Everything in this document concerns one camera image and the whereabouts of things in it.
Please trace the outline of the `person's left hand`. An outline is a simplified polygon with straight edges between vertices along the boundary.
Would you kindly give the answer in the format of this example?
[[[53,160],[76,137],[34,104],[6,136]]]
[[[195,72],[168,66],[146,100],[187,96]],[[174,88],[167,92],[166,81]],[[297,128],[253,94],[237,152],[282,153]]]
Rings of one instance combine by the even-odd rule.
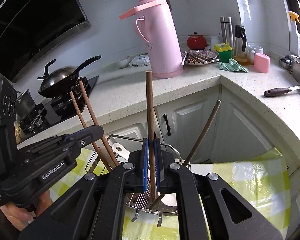
[[[50,197],[50,190],[44,192],[38,199],[36,216],[41,215],[48,207],[52,205],[53,201]],[[26,228],[25,222],[33,221],[33,216],[26,209],[16,207],[13,203],[7,203],[0,207],[5,217],[10,223],[19,231]]]

